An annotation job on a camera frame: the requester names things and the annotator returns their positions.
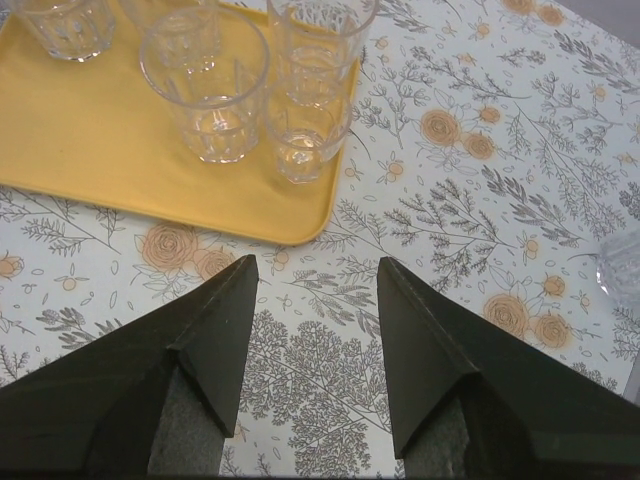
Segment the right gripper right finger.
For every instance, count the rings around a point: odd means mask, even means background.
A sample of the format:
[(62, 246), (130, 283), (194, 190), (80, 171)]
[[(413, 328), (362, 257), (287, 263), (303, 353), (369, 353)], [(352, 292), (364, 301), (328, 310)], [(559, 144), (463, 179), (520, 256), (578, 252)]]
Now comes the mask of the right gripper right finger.
[(395, 455), (410, 479), (635, 479), (639, 409), (381, 259)]

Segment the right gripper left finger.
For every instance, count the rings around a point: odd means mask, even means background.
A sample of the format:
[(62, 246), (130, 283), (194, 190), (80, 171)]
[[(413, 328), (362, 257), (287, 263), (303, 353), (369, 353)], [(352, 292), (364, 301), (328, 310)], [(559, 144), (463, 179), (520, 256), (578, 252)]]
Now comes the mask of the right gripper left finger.
[(252, 330), (247, 255), (1, 391), (5, 479), (213, 479)]

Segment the small clear glass front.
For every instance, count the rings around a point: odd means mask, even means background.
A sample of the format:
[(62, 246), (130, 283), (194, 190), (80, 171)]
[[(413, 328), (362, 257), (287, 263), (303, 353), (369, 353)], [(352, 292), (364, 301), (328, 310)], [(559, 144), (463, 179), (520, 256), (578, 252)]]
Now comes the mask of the small clear glass front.
[(268, 88), (263, 119), (277, 171), (293, 184), (311, 183), (344, 145), (351, 99), (332, 79), (292, 74)]

